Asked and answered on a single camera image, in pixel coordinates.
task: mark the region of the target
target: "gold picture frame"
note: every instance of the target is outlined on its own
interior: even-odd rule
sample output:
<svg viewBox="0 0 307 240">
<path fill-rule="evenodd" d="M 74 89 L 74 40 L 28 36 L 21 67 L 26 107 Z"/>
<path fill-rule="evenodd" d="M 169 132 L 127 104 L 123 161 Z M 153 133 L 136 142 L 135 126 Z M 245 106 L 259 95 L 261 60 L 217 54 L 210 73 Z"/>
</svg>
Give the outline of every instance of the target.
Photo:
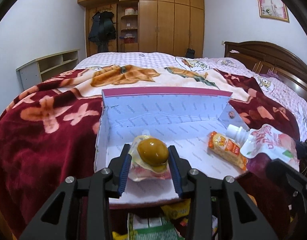
<svg viewBox="0 0 307 240">
<path fill-rule="evenodd" d="M 289 21 L 287 6 L 281 0 L 258 0 L 260 18 Z"/>
</svg>

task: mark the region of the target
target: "bed headboard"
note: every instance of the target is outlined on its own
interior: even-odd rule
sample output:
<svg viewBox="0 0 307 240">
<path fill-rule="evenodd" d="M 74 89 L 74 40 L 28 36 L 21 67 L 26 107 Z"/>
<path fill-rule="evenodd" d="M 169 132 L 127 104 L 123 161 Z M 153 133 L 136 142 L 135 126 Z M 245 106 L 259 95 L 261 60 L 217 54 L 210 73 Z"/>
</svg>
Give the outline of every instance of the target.
<svg viewBox="0 0 307 240">
<path fill-rule="evenodd" d="M 256 72 L 271 69 L 281 80 L 307 101 L 307 65 L 290 51 L 270 42 L 225 42 L 225 57 L 235 58 Z"/>
</svg>

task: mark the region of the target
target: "cardboard box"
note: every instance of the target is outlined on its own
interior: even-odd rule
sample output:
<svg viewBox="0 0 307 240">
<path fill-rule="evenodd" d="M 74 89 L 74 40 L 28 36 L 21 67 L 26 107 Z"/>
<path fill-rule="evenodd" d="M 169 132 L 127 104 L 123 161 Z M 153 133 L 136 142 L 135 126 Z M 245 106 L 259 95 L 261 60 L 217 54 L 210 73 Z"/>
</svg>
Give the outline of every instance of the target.
<svg viewBox="0 0 307 240">
<path fill-rule="evenodd" d="M 243 171 L 208 149 L 212 131 L 225 133 L 229 124 L 249 130 L 228 103 L 231 92 L 187 87 L 134 87 L 102 91 L 104 109 L 96 140 L 95 172 L 120 155 L 125 143 L 149 130 L 174 145 L 181 158 L 209 177 L 237 177 Z M 178 198 L 172 180 L 127 181 L 120 199 L 111 204 L 144 204 Z"/>
</svg>

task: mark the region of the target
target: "green and white package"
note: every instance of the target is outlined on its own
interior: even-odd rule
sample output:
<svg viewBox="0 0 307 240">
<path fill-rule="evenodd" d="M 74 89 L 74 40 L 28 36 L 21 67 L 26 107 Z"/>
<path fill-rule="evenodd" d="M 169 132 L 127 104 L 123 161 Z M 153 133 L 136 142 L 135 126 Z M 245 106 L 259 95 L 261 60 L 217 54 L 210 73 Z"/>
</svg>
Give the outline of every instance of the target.
<svg viewBox="0 0 307 240">
<path fill-rule="evenodd" d="M 165 217 L 140 218 L 128 213 L 128 240 L 184 240 Z"/>
</svg>

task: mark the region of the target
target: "brown egg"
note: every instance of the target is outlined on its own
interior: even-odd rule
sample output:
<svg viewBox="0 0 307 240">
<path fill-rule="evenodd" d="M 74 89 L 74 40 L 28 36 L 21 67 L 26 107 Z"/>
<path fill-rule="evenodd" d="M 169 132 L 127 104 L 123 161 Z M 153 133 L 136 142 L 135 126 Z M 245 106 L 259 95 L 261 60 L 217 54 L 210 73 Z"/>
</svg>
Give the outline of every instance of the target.
<svg viewBox="0 0 307 240">
<path fill-rule="evenodd" d="M 153 167 L 164 164 L 169 157 L 167 146 L 156 138 L 141 141 L 137 147 L 140 158 Z"/>
</svg>

